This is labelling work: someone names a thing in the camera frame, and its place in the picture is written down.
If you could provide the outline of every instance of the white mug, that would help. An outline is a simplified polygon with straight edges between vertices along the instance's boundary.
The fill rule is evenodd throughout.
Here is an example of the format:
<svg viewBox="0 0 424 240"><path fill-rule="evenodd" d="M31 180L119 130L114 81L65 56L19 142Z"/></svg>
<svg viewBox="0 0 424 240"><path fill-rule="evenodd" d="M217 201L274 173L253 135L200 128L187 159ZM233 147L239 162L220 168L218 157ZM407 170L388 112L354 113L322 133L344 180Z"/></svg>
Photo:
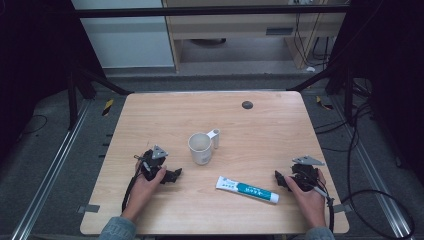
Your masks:
<svg viewBox="0 0 424 240"><path fill-rule="evenodd" d="M193 161L199 165L207 164L212 158L213 147L219 147L219 129L214 129L209 133L195 133L188 140L188 147L191 151Z"/></svg>

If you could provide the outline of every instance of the hand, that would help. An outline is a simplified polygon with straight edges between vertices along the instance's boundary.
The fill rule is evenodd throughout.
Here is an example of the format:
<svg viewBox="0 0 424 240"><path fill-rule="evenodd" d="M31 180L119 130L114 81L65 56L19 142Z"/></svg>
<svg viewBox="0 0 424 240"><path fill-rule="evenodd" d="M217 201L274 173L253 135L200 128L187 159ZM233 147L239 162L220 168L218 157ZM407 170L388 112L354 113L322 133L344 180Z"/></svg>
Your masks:
<svg viewBox="0 0 424 240"><path fill-rule="evenodd" d="M137 162L135 166L136 171L140 163L141 161ZM156 177L151 181L147 181L143 174L140 174L140 176L135 181L133 188L131 189L127 207L122 212L121 217L127 218L133 223L136 223L138 216L149 202L165 174L166 166L162 167L156 174Z"/></svg>
<svg viewBox="0 0 424 240"><path fill-rule="evenodd" d="M321 170L318 169L319 180L325 185L324 175ZM292 190L294 197L297 200L297 204L300 207L300 211L308 221L310 228L314 227L326 227L325 224L325 199L321 194L315 190L304 192L297 186L296 182L289 176L284 176L288 187Z"/></svg>

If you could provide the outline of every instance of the white toothpaste tube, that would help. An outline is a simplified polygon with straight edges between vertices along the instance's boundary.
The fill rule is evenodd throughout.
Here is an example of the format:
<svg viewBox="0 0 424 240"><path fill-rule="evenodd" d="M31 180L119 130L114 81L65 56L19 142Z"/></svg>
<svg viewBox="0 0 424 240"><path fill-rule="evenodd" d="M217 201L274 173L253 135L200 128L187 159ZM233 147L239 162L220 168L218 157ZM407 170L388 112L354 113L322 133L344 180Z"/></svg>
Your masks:
<svg viewBox="0 0 424 240"><path fill-rule="evenodd" d="M216 188L227 190L230 192L245 194L245 195L259 198L261 200L269 201L272 203L277 203L278 198L280 197L276 193L267 191L262 188L254 187L245 183L236 182L231 179L225 178L223 176L220 176L218 178L218 182L216 183Z"/></svg>

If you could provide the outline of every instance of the wall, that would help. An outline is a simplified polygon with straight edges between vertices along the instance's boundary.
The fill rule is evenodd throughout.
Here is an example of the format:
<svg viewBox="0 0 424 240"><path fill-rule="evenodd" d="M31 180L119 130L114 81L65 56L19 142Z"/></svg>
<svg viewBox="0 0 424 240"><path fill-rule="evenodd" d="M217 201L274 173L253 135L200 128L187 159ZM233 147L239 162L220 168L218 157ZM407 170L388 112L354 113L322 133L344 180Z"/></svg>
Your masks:
<svg viewBox="0 0 424 240"><path fill-rule="evenodd" d="M160 0L72 0L75 9L162 7ZM174 67L164 17L81 19L102 67Z"/></svg>

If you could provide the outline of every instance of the wooden table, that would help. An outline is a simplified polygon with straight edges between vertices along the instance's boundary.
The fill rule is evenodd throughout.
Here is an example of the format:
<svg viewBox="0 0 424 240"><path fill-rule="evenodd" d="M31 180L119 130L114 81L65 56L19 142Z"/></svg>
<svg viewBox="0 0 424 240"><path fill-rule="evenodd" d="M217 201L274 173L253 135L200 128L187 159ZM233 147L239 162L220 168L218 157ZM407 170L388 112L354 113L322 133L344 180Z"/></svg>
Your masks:
<svg viewBox="0 0 424 240"><path fill-rule="evenodd" d="M251 101L246 110L242 102ZM195 164L187 146L196 132L221 130L219 149L204 166ZM160 185L142 213L137 232L177 234L290 234L307 231L296 201L277 186L274 170L291 174L292 158L310 155L325 161L314 129L297 92L196 92L129 95L86 212L84 234L99 234L121 213L136 159L158 144L169 153L168 170L182 168L176 183ZM330 196L339 203L326 166L320 167ZM215 189L219 176L280 195L270 204ZM335 232L347 232L344 213L335 216Z"/></svg>

